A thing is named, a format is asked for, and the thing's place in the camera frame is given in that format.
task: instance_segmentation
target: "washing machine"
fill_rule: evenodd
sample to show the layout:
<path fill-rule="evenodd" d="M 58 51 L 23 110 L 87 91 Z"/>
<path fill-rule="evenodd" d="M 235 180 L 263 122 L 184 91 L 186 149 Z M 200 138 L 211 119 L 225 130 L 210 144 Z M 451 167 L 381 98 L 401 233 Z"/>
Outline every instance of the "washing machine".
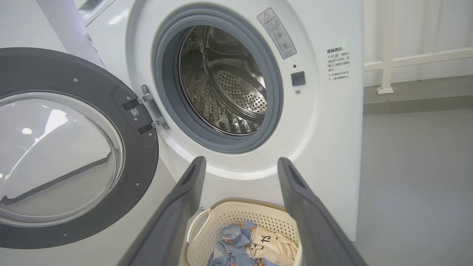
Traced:
<path fill-rule="evenodd" d="M 115 265 L 167 193 L 159 173 L 177 181 L 198 156 L 203 208 L 282 205 L 287 157 L 355 240 L 361 0 L 74 2 L 105 69 L 0 53 L 16 151 L 0 188 L 5 261 Z"/>

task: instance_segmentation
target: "clothes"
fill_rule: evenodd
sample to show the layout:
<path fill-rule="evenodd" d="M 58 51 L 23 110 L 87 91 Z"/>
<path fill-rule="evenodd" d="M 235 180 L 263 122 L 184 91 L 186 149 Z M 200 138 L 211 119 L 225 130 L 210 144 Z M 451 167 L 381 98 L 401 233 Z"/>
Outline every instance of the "clothes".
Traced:
<path fill-rule="evenodd" d="M 294 266 L 297 246 L 281 234 L 257 227 L 251 235 L 252 244 L 246 248 L 251 258 L 265 258 L 279 266 Z"/>
<path fill-rule="evenodd" d="M 265 258 L 250 258 L 246 252 L 255 230 L 256 225 L 248 221 L 222 228 L 219 233 L 221 240 L 215 245 L 207 266 L 277 266 Z"/>

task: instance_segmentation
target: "door glass window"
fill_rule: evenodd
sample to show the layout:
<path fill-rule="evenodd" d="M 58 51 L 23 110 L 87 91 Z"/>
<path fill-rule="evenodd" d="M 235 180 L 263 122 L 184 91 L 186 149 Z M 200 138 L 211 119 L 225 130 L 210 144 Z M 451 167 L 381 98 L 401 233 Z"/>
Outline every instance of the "door glass window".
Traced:
<path fill-rule="evenodd" d="M 0 100 L 0 222 L 45 226 L 96 206 L 121 175 L 114 125 L 91 105 L 46 92 Z"/>

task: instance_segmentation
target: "white laundry basket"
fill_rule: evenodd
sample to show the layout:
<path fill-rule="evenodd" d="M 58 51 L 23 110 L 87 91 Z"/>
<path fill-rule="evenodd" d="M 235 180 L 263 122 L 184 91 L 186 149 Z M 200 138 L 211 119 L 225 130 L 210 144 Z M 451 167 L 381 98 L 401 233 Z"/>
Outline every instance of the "white laundry basket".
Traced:
<path fill-rule="evenodd" d="M 195 228 L 200 219 L 206 220 L 201 228 Z M 194 219 L 184 246 L 184 265 L 206 266 L 219 240 L 220 229 L 232 223 L 244 221 L 253 221 L 258 226 L 293 241 L 298 246 L 294 266 L 302 264 L 302 245 L 299 241 L 297 224 L 283 207 L 261 201 L 229 198 L 215 203 Z M 199 231 L 191 239 L 194 230 Z"/>

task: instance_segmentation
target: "stainless steel drum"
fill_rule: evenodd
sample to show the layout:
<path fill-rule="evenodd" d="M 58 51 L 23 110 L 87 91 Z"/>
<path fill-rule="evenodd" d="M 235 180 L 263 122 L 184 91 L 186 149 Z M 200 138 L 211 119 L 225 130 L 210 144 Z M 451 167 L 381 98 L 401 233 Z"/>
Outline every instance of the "stainless steel drum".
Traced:
<path fill-rule="evenodd" d="M 232 35 L 194 27 L 183 41 L 178 71 L 187 102 L 207 124 L 232 135 L 259 129 L 267 105 L 263 76 Z"/>

